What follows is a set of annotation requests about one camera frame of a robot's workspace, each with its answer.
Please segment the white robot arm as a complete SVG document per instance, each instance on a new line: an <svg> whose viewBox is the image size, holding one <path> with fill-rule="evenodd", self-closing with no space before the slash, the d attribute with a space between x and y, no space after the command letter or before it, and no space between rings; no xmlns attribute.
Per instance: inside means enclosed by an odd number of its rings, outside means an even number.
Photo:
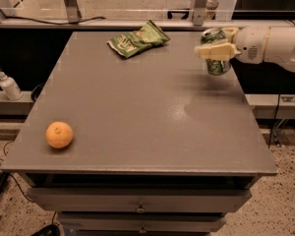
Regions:
<svg viewBox="0 0 295 236"><path fill-rule="evenodd" d="M202 33L195 54L210 61L268 62L295 73L295 27L208 29Z"/></svg>

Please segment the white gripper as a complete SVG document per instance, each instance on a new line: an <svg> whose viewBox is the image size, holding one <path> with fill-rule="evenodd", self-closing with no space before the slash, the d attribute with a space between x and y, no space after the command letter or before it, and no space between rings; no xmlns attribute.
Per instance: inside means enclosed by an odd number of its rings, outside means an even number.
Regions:
<svg viewBox="0 0 295 236"><path fill-rule="evenodd" d="M240 30L238 28L222 28L221 30L231 43L198 45L194 48L195 54L205 60L229 61L235 57L247 64L263 62L269 28L246 27Z"/></svg>

